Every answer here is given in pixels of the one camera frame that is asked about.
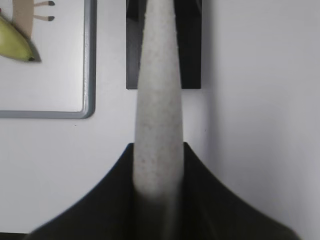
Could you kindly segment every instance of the black bracket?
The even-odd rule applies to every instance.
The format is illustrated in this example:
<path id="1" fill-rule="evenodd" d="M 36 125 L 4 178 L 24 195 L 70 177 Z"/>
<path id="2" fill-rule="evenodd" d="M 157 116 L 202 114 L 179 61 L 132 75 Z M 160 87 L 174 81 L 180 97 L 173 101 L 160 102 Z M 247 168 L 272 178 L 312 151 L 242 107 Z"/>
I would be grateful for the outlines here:
<path id="1" fill-rule="evenodd" d="M 126 88 L 137 89 L 147 0 L 126 0 Z M 202 0 L 174 0 L 181 85 L 201 88 Z"/>

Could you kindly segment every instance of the white cylindrical object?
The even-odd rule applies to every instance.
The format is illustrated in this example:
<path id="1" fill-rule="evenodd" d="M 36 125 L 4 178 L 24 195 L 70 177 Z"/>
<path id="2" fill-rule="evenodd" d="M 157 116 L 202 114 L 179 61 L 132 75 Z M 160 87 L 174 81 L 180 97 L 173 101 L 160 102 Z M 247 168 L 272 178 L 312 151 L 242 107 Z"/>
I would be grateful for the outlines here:
<path id="1" fill-rule="evenodd" d="M 137 239 L 176 239 L 184 155 L 173 0 L 147 2 L 135 131 Z"/>

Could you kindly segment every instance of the black plastic piece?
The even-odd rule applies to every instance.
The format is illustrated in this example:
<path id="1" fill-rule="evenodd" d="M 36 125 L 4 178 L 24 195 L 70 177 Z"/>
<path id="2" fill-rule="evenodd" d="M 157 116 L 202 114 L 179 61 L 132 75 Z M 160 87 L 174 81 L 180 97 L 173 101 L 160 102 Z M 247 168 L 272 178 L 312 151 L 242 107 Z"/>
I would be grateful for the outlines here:
<path id="1" fill-rule="evenodd" d="M 134 239 L 133 150 L 134 145 L 129 144 L 87 196 L 25 240 Z M 179 240 L 299 240 L 292 230 L 255 210 L 226 188 L 187 143 L 182 196 Z"/>
<path id="2" fill-rule="evenodd" d="M 26 234 L 0 232 L 0 240 L 22 240 Z"/>
<path id="3" fill-rule="evenodd" d="M 147 0 L 126 1 L 126 88 L 137 89 Z M 201 88 L 202 0 L 174 0 L 181 86 Z"/>

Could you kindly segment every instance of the framed picture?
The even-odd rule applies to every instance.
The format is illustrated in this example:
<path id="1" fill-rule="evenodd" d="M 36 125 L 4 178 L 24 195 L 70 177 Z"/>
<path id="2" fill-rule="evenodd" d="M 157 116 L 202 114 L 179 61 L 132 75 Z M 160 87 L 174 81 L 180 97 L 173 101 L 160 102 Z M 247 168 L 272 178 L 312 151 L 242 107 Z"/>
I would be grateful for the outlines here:
<path id="1" fill-rule="evenodd" d="M 97 0 L 1 0 L 35 61 L 0 56 L 0 118 L 81 119 L 95 106 Z"/>

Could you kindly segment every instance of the white poster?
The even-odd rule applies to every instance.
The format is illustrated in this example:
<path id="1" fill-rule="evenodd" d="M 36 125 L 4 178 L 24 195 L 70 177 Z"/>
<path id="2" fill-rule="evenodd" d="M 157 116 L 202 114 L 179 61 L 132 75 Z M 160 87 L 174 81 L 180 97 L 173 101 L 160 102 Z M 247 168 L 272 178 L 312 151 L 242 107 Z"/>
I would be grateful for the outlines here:
<path id="1" fill-rule="evenodd" d="M 80 112 L 84 0 L 0 0 L 0 15 L 28 38 L 36 61 L 0 56 L 0 111 Z"/>

